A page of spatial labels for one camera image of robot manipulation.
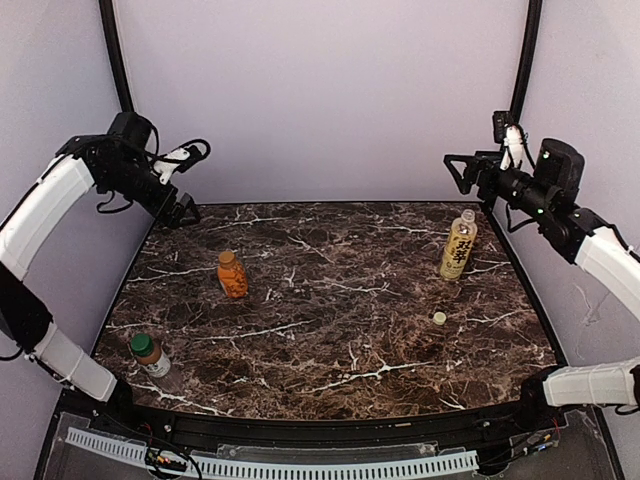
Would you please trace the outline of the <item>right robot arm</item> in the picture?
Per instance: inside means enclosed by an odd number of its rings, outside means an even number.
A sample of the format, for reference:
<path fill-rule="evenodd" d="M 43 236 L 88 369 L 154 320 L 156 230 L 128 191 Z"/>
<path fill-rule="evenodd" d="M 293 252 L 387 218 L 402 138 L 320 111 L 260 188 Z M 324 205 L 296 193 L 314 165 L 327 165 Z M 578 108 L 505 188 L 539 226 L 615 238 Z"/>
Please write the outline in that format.
<path fill-rule="evenodd" d="M 458 190 L 473 187 L 480 199 L 503 199 L 528 215 L 539 233 L 568 263 L 606 287 L 633 315 L 639 314 L 639 256 L 618 229 L 576 198 L 584 157 L 569 144 L 545 138 L 532 173 L 502 166 L 495 152 L 445 156 Z M 516 425 L 533 430 L 557 409 L 576 405 L 639 406 L 639 360 L 553 366 L 523 381 Z"/>

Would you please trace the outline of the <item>yellow tea bottle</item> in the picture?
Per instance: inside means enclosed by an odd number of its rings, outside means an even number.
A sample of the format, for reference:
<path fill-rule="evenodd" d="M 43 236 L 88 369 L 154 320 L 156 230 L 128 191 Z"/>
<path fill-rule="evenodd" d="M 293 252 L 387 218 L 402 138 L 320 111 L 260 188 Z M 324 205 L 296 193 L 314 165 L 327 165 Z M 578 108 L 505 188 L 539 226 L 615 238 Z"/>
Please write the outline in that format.
<path fill-rule="evenodd" d="M 439 267 L 439 274 L 444 280 L 456 281 L 461 277 L 477 232 L 476 214 L 471 209 L 463 210 L 452 222 Z"/>

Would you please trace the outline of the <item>cream bottle cap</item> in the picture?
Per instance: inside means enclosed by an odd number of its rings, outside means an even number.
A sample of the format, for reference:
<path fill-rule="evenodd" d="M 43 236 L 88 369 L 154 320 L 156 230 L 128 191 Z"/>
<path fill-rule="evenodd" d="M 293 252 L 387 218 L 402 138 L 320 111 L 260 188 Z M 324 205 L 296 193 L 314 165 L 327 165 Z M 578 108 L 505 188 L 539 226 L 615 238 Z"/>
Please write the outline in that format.
<path fill-rule="evenodd" d="M 436 312 L 433 316 L 433 322 L 436 325 L 443 325 L 446 322 L 446 315 L 443 312 Z"/>

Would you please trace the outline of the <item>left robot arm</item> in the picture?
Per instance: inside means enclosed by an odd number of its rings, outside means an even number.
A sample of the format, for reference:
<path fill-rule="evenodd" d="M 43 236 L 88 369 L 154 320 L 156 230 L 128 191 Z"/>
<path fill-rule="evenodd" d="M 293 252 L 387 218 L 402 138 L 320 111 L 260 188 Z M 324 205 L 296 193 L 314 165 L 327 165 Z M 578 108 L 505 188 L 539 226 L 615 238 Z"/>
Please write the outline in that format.
<path fill-rule="evenodd" d="M 193 198 L 179 194 L 171 178 L 205 160 L 211 146 L 194 139 L 167 154 L 150 152 L 148 141 L 157 135 L 146 118 L 121 112 L 106 133 L 72 137 L 1 223 L 2 333 L 59 381 L 112 409 L 131 404 L 131 387 L 63 333 L 24 279 L 44 242 L 90 190 L 121 195 L 171 229 L 199 222 Z"/>

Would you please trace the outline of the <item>orange juice bottle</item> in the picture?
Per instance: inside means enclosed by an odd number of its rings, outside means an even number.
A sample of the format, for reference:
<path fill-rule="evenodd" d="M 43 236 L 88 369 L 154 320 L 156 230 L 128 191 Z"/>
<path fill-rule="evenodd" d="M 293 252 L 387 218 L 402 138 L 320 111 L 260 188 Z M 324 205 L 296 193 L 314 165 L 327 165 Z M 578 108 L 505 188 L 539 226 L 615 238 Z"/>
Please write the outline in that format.
<path fill-rule="evenodd" d="M 223 251 L 218 256 L 218 280 L 229 298 L 243 298 L 249 286 L 244 266 L 232 251 Z"/>

